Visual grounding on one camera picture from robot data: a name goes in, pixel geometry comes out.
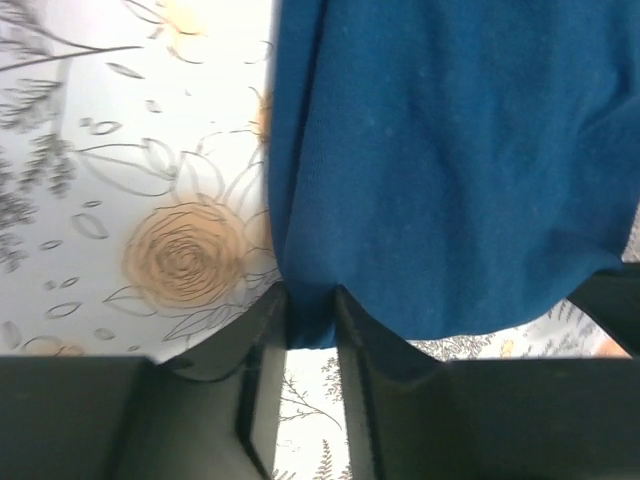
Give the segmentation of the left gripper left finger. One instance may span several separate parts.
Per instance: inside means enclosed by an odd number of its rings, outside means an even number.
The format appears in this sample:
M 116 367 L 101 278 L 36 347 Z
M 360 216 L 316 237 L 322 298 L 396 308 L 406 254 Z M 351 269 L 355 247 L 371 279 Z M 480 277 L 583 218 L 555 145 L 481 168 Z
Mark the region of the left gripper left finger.
M 267 479 L 286 293 L 161 364 L 141 356 L 1 361 L 5 479 Z

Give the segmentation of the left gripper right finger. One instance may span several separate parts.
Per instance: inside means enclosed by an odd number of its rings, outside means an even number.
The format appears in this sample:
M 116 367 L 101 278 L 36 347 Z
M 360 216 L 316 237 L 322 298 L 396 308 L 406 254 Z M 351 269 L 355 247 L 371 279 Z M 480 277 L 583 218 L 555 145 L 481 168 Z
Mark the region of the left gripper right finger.
M 345 289 L 336 336 L 357 479 L 635 479 L 639 363 L 438 361 Z

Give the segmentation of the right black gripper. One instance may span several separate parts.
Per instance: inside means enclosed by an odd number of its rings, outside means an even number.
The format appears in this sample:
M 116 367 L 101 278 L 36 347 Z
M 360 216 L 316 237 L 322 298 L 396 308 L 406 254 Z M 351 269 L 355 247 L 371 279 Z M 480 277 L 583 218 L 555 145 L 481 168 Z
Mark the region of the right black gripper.
M 568 300 L 632 356 L 639 355 L 639 263 L 596 272 Z

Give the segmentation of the navy blue mickey t-shirt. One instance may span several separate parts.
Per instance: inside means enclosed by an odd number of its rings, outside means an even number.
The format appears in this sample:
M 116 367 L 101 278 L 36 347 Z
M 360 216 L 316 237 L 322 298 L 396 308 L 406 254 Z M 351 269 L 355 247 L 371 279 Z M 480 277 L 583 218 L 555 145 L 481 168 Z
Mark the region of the navy blue mickey t-shirt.
M 346 288 L 406 340 L 541 317 L 639 202 L 635 1 L 284 1 L 268 197 L 292 349 Z

